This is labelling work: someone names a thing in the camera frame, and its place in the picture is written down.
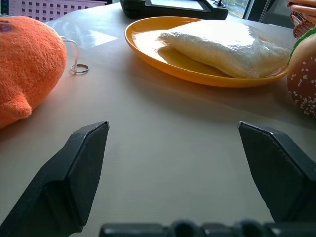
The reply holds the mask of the orange plush toy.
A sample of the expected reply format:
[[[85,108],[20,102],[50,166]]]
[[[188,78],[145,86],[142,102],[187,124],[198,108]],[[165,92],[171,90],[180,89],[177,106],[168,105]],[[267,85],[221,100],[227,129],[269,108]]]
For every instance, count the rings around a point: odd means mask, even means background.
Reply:
[[[0,17],[0,129],[28,118],[67,64],[62,38],[26,16]]]

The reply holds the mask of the clear plastic sheet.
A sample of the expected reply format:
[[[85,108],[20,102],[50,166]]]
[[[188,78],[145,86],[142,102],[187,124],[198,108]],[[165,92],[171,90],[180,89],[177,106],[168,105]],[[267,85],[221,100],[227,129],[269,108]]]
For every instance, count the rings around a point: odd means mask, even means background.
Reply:
[[[81,50],[96,49],[118,39],[105,20],[61,17],[48,21],[60,36],[75,41]]]

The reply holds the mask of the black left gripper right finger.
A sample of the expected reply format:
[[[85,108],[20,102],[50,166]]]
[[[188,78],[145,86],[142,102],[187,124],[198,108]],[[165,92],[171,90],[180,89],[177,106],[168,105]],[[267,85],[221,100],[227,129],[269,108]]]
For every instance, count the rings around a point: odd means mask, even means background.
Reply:
[[[255,185],[276,222],[316,222],[316,162],[285,133],[238,124]]]

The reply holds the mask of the woven wicker basket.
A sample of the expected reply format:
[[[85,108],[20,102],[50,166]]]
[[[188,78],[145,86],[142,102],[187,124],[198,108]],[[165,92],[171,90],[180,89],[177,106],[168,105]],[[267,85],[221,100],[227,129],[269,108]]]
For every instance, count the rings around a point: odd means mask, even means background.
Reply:
[[[287,7],[291,10],[290,20],[296,39],[316,27],[316,0],[287,0]]]

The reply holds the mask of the clear plastic bag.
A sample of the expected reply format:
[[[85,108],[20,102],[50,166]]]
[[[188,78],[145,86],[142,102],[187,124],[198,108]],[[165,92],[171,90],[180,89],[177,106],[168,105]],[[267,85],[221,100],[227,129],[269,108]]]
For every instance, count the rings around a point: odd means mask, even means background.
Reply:
[[[162,31],[158,40],[191,59],[234,78],[265,78],[288,61],[290,50],[252,26],[226,20],[201,20]]]

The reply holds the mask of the toy hamburger with sesame bun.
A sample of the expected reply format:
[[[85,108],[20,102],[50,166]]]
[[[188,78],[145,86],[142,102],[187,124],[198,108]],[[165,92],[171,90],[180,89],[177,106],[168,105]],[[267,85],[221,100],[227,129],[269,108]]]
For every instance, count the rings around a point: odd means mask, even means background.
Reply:
[[[294,44],[288,61],[287,88],[294,105],[316,118],[316,27]]]

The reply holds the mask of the black controller with screen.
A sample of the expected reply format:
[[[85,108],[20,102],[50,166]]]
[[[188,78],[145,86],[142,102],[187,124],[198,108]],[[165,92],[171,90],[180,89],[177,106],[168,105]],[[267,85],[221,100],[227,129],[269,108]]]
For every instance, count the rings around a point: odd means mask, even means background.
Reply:
[[[229,13],[222,0],[120,0],[120,4],[131,19],[177,16],[225,20]]]

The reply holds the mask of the orange plastic plate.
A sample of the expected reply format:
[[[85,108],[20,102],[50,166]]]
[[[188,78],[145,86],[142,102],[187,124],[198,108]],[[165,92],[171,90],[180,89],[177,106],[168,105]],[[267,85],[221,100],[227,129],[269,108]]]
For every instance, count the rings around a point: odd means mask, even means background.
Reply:
[[[262,86],[286,76],[287,67],[284,66],[266,78],[232,78],[158,41],[161,32],[197,21],[199,19],[175,16],[138,20],[125,29],[125,40],[130,48],[149,65],[171,76],[194,83],[224,88],[248,88]]]

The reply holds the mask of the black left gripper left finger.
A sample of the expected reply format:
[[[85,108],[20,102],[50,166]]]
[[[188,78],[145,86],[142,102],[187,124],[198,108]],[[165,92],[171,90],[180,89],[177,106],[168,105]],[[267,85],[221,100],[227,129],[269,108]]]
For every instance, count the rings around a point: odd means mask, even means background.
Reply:
[[[69,237],[86,225],[99,184],[109,123],[75,131],[37,172],[0,225],[0,237]]]

